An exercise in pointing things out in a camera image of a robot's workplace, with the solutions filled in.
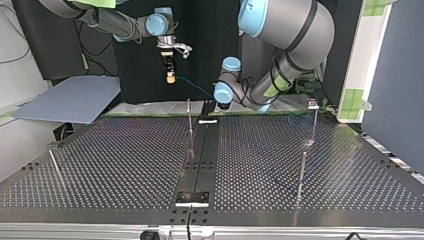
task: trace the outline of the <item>yellow part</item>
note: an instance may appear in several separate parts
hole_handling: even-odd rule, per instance
[[[169,84],[173,84],[173,83],[175,83],[175,76],[168,76],[168,77],[166,77],[166,81],[167,81]]]
[[[95,7],[104,7],[104,8],[116,7],[116,0],[68,0],[68,1],[85,3]]]

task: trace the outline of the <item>white cable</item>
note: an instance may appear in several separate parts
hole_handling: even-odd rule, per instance
[[[6,3],[4,3],[4,2],[0,2],[0,7],[1,6],[4,6],[4,7],[6,7],[7,9],[9,9],[13,14],[15,14],[15,16],[16,16],[16,11],[15,11],[15,9],[13,9],[13,7],[12,6],[9,6],[8,4],[6,4]],[[21,33],[21,31],[19,31],[19,29],[15,26],[15,24],[13,24],[13,22],[10,20],[10,18],[6,15],[6,13],[3,11],[3,10],[0,10],[0,12],[3,14],[3,16],[6,18],[6,20],[9,22],[9,24],[10,24],[10,26],[12,26],[13,27],[13,29],[16,31],[16,33],[18,33],[18,35],[19,36],[21,36],[22,37],[22,39],[24,39],[26,42],[27,42],[27,44],[28,44],[28,41],[26,40],[26,38],[25,38],[25,35],[23,34],[23,33]],[[31,48],[30,48],[30,46],[29,46],[29,44],[28,44],[28,49],[26,50],[26,52],[22,55],[22,56],[20,56],[20,57],[17,57],[17,58],[14,58],[14,59],[11,59],[11,60],[6,60],[6,61],[0,61],[0,64],[5,64],[5,63],[11,63],[11,62],[16,62],[16,61],[18,61],[18,60],[21,60],[21,59],[23,59],[23,58],[25,58],[29,53],[30,53],[30,50],[31,50]]]
[[[141,44],[143,42],[143,36],[141,34],[143,29],[138,24],[137,20],[134,19],[134,18],[128,17],[127,15],[125,15],[121,12],[118,12],[118,13],[121,14],[121,16],[123,16],[125,19],[127,19],[128,23],[131,26],[130,34],[128,34],[128,36],[126,36],[126,37],[119,36],[119,38],[121,38],[123,41],[128,41],[128,40],[132,40],[134,35],[138,34],[139,39],[136,39],[135,42],[138,43],[138,44]]]

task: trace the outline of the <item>end effector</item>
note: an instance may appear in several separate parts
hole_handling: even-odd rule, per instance
[[[193,50],[190,46],[178,42],[175,36],[178,22],[174,22],[172,9],[169,7],[156,8],[152,15],[134,19],[113,9],[96,8],[78,2],[39,1],[61,17],[79,19],[89,27],[112,33],[120,42],[134,40],[141,44],[143,38],[157,37],[157,47],[161,49],[167,82],[170,84],[175,82],[175,51],[188,58]]]

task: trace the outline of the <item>cable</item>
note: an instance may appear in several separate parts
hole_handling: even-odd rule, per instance
[[[349,236],[347,236],[346,240],[351,240],[351,239],[353,239],[353,237],[357,237],[359,240],[367,240],[366,238],[361,238],[361,236],[359,236],[359,234],[355,233],[355,232],[349,234]]]
[[[84,26],[84,22],[81,22],[81,25],[80,25],[80,27],[79,27],[79,30],[77,31],[77,34],[78,34],[78,38],[79,39],[81,39],[81,32],[82,32],[82,29],[83,29],[83,26]],[[103,47],[102,48],[102,50],[100,50],[100,52],[98,52],[98,53],[93,53],[93,52],[91,52],[91,51],[89,51],[86,47],[85,47],[85,45],[84,45],[84,43],[82,42],[82,40],[81,40],[81,46],[82,46],[82,48],[88,53],[88,54],[90,54],[90,55],[92,55],[92,56],[100,56],[100,55],[102,55],[111,45],[112,45],[112,43],[113,43],[113,41],[110,41],[108,44],[106,44],[106,46],[105,47]]]
[[[187,239],[191,240],[191,231],[190,231],[190,218],[191,218],[191,208],[190,208],[190,213],[188,214],[188,220],[187,220]]]
[[[321,85],[321,90],[324,93],[325,98],[327,98],[328,102],[330,103],[330,106],[334,109],[334,111],[338,113],[336,106],[331,102],[330,98],[328,97],[327,92],[324,89],[324,84],[322,84],[316,69],[314,70],[314,73],[315,73],[316,80],[318,81],[319,85]]]
[[[0,2],[0,6],[6,7],[7,9],[9,9],[16,16],[16,11],[11,6],[9,6],[9,5],[7,5],[7,4],[5,4],[3,2]],[[3,10],[1,10],[1,13],[6,18],[6,20],[10,23],[10,25],[13,27],[13,29],[15,29],[15,31],[18,33],[18,35],[21,36],[22,39],[24,39],[25,41],[27,41],[26,38],[25,38],[25,35],[19,31],[19,29],[13,24],[13,22],[9,19],[9,17],[6,15],[6,13]],[[14,58],[14,59],[10,59],[10,60],[0,61],[0,64],[12,63],[12,62],[16,62],[16,61],[19,61],[21,59],[24,59],[26,56],[28,56],[28,54],[30,53],[30,51],[31,51],[31,48],[30,48],[30,46],[28,44],[28,48],[27,48],[26,52],[22,56],[17,57],[17,58]]]
[[[84,47],[84,44],[82,43],[82,40],[81,40],[81,37],[80,37],[80,33],[81,33],[84,22],[81,23],[79,28],[77,27],[77,24],[75,23],[75,21],[73,21],[73,24],[74,24],[75,31],[77,32],[78,42],[80,44],[81,50],[84,54],[84,57],[87,59],[87,61],[92,62],[92,63],[96,64],[98,67],[100,67],[103,70],[102,75],[105,75],[107,73],[107,74],[111,75],[112,77],[117,77],[118,76],[117,74],[111,73],[110,71],[108,71],[106,69],[106,67],[102,63],[94,60],[90,56],[90,52]],[[90,69],[87,69],[87,71],[84,73],[84,75],[87,75],[89,72],[90,72]]]
[[[183,78],[183,77],[177,77],[177,79],[182,79],[184,81],[186,81],[187,83],[189,83],[191,86],[199,89],[200,91],[202,91],[204,94],[206,94],[207,96],[211,97],[212,99],[215,99],[214,96],[210,95],[208,92],[206,92],[205,90],[203,90],[201,87],[197,86],[196,84],[192,83],[190,80]]]
[[[302,117],[303,119],[301,121],[294,121],[294,119],[292,119],[294,117]],[[289,115],[287,117],[287,122],[292,127],[302,127],[302,126],[306,126],[308,124],[313,124],[314,123],[314,117],[312,117],[310,115],[301,115],[301,114]]]
[[[283,71],[280,68],[280,57],[284,54],[284,52],[280,56],[277,56],[277,52],[278,52],[278,48],[275,48],[274,52],[272,53],[271,65],[270,65],[270,68],[269,68],[269,75],[270,75],[271,83],[274,86],[274,88],[278,91],[277,95],[275,95],[275,97],[271,101],[268,101],[266,103],[258,103],[253,99],[253,97],[251,95],[249,96],[249,81],[248,81],[248,79],[253,79],[252,77],[247,77],[247,78],[241,80],[243,97],[238,96],[238,94],[232,89],[232,87],[228,83],[226,83],[225,81],[222,81],[222,80],[221,81],[218,80],[218,81],[227,84],[227,86],[230,87],[233,90],[233,92],[235,93],[240,104],[244,107],[246,107],[244,105],[245,99],[247,99],[249,102],[251,102],[252,104],[257,105],[257,106],[268,106],[270,104],[273,104],[275,101],[278,100],[278,98],[281,96],[281,94],[286,93],[288,91],[288,90],[283,91],[277,86],[277,84],[275,82],[276,78],[274,76],[274,68],[277,70],[278,75],[284,81],[286,81],[288,83],[289,89],[293,86],[293,83],[284,75]]]

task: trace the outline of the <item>metal bracket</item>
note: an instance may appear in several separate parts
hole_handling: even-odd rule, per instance
[[[365,111],[371,111],[372,110],[372,104],[362,100],[362,109]]]
[[[204,228],[200,240],[214,240],[215,233],[212,228]]]
[[[209,207],[208,192],[179,192],[177,195],[176,207]]]

